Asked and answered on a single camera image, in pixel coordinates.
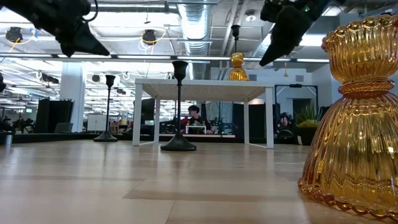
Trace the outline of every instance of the green plant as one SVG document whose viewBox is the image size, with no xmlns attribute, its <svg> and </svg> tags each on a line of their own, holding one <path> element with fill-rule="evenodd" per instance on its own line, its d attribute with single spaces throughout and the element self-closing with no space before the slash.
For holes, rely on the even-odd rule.
<svg viewBox="0 0 398 224">
<path fill-rule="evenodd" d="M 301 113 L 296 115 L 296 123 L 299 128 L 318 127 L 320 117 L 315 112 L 313 105 L 306 106 Z"/>
</svg>

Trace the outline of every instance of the white table leg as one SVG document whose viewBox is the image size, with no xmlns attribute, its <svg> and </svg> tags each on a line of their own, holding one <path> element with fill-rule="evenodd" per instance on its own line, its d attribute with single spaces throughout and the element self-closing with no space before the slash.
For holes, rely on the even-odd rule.
<svg viewBox="0 0 398 224">
<path fill-rule="evenodd" d="M 159 131 L 160 131 L 159 116 L 160 116 L 160 99 L 156 98 L 154 142 L 159 142 Z"/>
<path fill-rule="evenodd" d="M 249 102 L 246 100 L 243 103 L 243 122 L 244 122 L 244 143 L 249 144 Z"/>
<path fill-rule="evenodd" d="M 274 148 L 274 116 L 272 114 L 272 87 L 266 87 L 266 139 L 267 148 Z"/>
<path fill-rule="evenodd" d="M 142 100 L 142 84 L 136 84 L 136 102 L 134 104 L 134 125 L 132 128 L 132 145 L 139 146 L 139 138 L 141 131 L 141 100 Z"/>
</svg>

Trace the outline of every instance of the wooden floor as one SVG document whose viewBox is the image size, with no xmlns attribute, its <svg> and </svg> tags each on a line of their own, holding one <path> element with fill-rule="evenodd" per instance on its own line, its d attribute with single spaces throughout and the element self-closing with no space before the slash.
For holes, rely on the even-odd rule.
<svg viewBox="0 0 398 224">
<path fill-rule="evenodd" d="M 0 149 L 0 223 L 382 223 L 302 197 L 308 147 L 198 143 L 160 152 L 64 141 Z"/>
</svg>

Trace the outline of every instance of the ceiling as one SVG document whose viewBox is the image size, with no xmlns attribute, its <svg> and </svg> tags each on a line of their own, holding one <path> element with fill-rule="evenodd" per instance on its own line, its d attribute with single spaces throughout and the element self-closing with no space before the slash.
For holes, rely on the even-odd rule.
<svg viewBox="0 0 398 224">
<path fill-rule="evenodd" d="M 147 6 L 161 5 L 163 1 L 106 1 L 99 2 L 100 10 L 98 17 L 90 23 L 90 29 L 93 35 L 111 52 L 111 54 L 154 54 L 154 55 L 186 55 L 187 34 L 195 33 L 196 27 L 191 30 L 182 30 L 182 18 L 178 12 L 178 7 L 173 2 L 186 2 L 189 0 L 169 1 L 170 13 L 153 12 Z M 241 31 L 238 42 L 238 51 L 246 55 L 254 55 L 258 47 L 263 43 L 270 41 L 268 33 L 272 24 L 263 22 L 259 19 L 260 10 L 264 4 L 263 0 L 240 0 L 235 6 L 235 0 L 211 0 L 207 2 L 218 2 L 211 5 L 209 17 L 209 34 L 207 39 L 202 42 L 209 44 L 208 55 L 220 56 L 229 55 L 229 49 L 233 44 L 231 38 L 225 39 L 226 32 L 229 31 L 229 25 L 235 24 L 241 20 Z M 128 7 L 126 4 L 134 4 L 134 7 Z M 295 58 L 327 58 L 326 53 L 320 48 L 322 37 L 329 31 L 335 29 L 342 23 L 339 15 L 347 14 L 358 16 L 376 12 L 377 9 L 393 8 L 394 1 L 346 1 L 342 6 L 331 3 L 331 6 L 324 12 L 324 16 L 319 18 L 315 25 L 307 32 L 303 38 L 300 47 L 297 47 L 287 57 Z M 87 15 L 91 18 L 94 12 Z M 249 15 L 256 17 L 253 21 L 247 21 Z M 0 11 L 0 34 L 5 34 L 10 27 L 21 27 L 24 40 L 22 45 L 15 45 L 0 35 L 0 52 L 13 53 L 42 53 L 42 54 L 61 54 L 59 43 L 43 30 L 35 30 L 33 25 L 23 17 L 13 13 L 6 8 Z M 147 29 L 154 29 L 157 37 L 157 43 L 154 47 L 143 44 L 141 35 Z M 0 70 L 8 84 L 23 85 L 25 88 L 9 88 L 3 93 L 3 98 L 23 99 L 49 96 L 57 98 L 59 96 L 59 87 L 54 85 L 51 88 L 29 88 L 28 86 L 45 86 L 48 83 L 40 81 L 37 71 L 42 71 L 61 80 L 62 62 L 51 60 L 21 60 L 19 58 L 2 58 Z M 173 72 L 170 63 L 158 62 L 83 62 L 85 71 L 88 74 L 86 90 L 86 110 L 87 113 L 97 111 L 105 105 L 106 92 L 104 79 L 99 83 L 92 81 L 93 75 L 113 74 L 117 75 L 118 86 L 126 89 L 126 95 L 112 92 L 114 97 L 120 97 L 121 100 L 113 103 L 114 108 L 125 108 L 127 112 L 133 111 L 132 101 L 134 100 L 134 80 L 135 78 L 168 78 L 169 73 Z M 218 67 L 219 63 L 211 62 L 206 66 Z M 274 63 L 272 68 L 279 69 L 285 66 L 285 63 Z M 288 68 L 306 68 L 308 72 L 318 69 L 322 64 L 314 63 L 288 63 Z M 15 104 L 15 100 L 3 99 L 2 105 Z M 174 109 L 162 111 L 164 114 L 170 113 Z"/>
</svg>

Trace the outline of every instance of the potted plant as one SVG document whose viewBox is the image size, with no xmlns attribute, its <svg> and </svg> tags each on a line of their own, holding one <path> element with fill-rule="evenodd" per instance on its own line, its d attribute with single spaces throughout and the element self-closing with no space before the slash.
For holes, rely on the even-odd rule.
<svg viewBox="0 0 398 224">
<path fill-rule="evenodd" d="M 313 106 L 305 107 L 296 115 L 296 136 L 299 144 L 310 146 L 319 126 L 319 117 Z"/>
</svg>

